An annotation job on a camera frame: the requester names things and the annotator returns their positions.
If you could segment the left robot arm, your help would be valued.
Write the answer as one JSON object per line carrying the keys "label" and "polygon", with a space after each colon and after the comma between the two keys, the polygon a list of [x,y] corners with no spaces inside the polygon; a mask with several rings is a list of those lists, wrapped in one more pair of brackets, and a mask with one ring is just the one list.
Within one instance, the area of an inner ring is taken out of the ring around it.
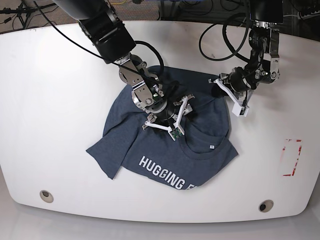
{"label": "left robot arm", "polygon": [[[228,17],[222,25],[222,37],[231,54],[246,62],[244,67],[235,67],[231,73],[220,74],[222,84],[238,100],[245,95],[242,106],[249,101],[249,92],[259,84],[271,84],[280,77],[279,30],[274,26],[283,23],[281,0],[250,0],[245,5],[249,13],[239,12]],[[246,18],[248,31],[245,36],[251,47],[250,58],[244,57],[230,43],[227,26],[237,18]]]}

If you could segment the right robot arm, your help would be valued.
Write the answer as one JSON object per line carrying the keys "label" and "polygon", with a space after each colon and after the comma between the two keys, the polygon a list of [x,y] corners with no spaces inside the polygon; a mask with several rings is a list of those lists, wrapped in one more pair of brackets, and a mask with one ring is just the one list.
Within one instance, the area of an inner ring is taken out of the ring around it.
{"label": "right robot arm", "polygon": [[[165,83],[160,76],[165,66],[159,52],[149,43],[132,38],[110,1],[56,0],[55,4],[77,20],[106,64],[119,67],[120,79],[132,88],[133,103],[148,114],[142,128],[166,131],[173,140],[184,135],[181,120],[193,110],[188,103],[193,95],[184,95],[180,100],[170,101],[170,95],[178,82],[168,83],[167,89],[163,89]],[[137,45],[146,46],[156,55],[159,61],[158,72],[149,72],[146,62],[131,53]]]}

